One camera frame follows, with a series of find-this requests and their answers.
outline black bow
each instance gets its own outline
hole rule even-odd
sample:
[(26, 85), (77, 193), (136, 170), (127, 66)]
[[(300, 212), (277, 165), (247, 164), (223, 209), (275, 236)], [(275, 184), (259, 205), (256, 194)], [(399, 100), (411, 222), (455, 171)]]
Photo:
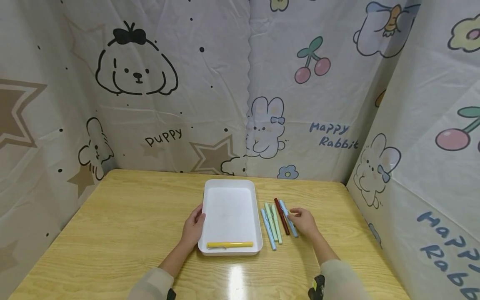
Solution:
[(125, 25), (127, 25), (128, 31), (120, 28), (113, 30), (113, 35), (115, 36), (115, 41), (117, 43), (120, 45), (125, 45), (128, 43), (137, 43), (139, 45), (143, 45), (147, 42), (147, 37), (143, 29), (133, 30), (135, 23), (132, 23), (132, 26), (130, 27), (126, 21), (123, 22)]

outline white tray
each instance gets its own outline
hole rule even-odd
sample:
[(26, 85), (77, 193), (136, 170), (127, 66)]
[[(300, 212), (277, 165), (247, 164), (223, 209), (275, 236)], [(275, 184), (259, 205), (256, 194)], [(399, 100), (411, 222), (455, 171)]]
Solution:
[[(262, 249), (257, 196), (250, 180), (208, 180), (203, 212), (206, 219), (198, 248), (204, 255), (255, 255)], [(253, 247), (207, 249), (207, 242), (240, 241), (252, 241)]]

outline brown pen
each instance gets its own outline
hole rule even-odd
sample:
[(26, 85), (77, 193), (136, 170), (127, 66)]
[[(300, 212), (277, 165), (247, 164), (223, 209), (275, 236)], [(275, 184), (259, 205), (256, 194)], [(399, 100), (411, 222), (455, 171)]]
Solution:
[(285, 229), (285, 234), (290, 235), (290, 230), (288, 229), (287, 221), (285, 220), (285, 215), (283, 214), (282, 208), (280, 207), (280, 202), (278, 201), (277, 198), (275, 198), (274, 201), (275, 201), (275, 206), (278, 211), (278, 214), (280, 215), (280, 219), (282, 219), (282, 225), (283, 225), (283, 229)]

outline wooden table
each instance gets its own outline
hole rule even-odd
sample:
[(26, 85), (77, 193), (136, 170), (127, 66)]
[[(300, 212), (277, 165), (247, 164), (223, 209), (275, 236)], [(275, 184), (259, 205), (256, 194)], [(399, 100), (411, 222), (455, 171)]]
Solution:
[[(204, 184), (227, 176), (113, 170), (76, 213), (10, 297), (29, 299), (125, 299), (180, 238), (183, 222), (203, 199)], [(380, 248), (340, 183), (249, 178), (259, 208), (273, 198), (313, 213), (338, 256), (350, 263), (373, 299), (408, 299)], [(284, 236), (273, 252), (250, 257), (192, 253), (177, 277), (177, 299), (308, 299), (319, 274), (304, 238)]]

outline pen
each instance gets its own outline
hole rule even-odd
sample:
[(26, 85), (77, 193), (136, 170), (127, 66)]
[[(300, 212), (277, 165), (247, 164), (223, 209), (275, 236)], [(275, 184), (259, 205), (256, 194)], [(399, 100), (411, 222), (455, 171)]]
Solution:
[(268, 223), (270, 223), (270, 228), (272, 230), (273, 239), (274, 239), (274, 241), (278, 241), (278, 237), (276, 236), (275, 225), (273, 224), (272, 211), (270, 210), (270, 207), (268, 206), (267, 202), (265, 202), (265, 212), (267, 214)]
[(265, 210), (262, 208), (261, 212), (262, 212), (262, 217), (264, 218), (265, 228), (267, 229), (270, 245), (272, 245), (272, 250), (276, 251), (275, 241), (273, 240), (272, 230), (270, 229), (270, 224), (268, 224), (267, 216), (265, 215)]
[(283, 225), (283, 229), (285, 229), (285, 234), (290, 235), (290, 230), (288, 229), (287, 222), (285, 220), (286, 217), (282, 213), (282, 208), (280, 207), (280, 202), (278, 201), (277, 198), (275, 198), (275, 206), (278, 210), (278, 213), (280, 214), (280, 219), (282, 220), (282, 225)]
[(207, 243), (207, 248), (239, 248), (239, 247), (253, 247), (252, 241), (243, 242), (219, 242), (219, 243)]
[(280, 233), (280, 225), (278, 224), (278, 214), (276, 213), (275, 204), (270, 204), (270, 209), (272, 210), (273, 222), (275, 223), (276, 236), (278, 237), (278, 243), (283, 244), (282, 234)]
[(282, 207), (283, 213), (285, 214), (285, 218), (287, 219), (288, 224), (290, 225), (290, 228), (292, 229), (293, 236), (298, 238), (299, 235), (297, 234), (297, 230), (295, 229), (295, 226), (293, 226), (292, 221), (290, 221), (287, 216), (288, 216), (288, 209), (285, 206), (285, 203), (283, 200), (280, 200), (280, 206)]

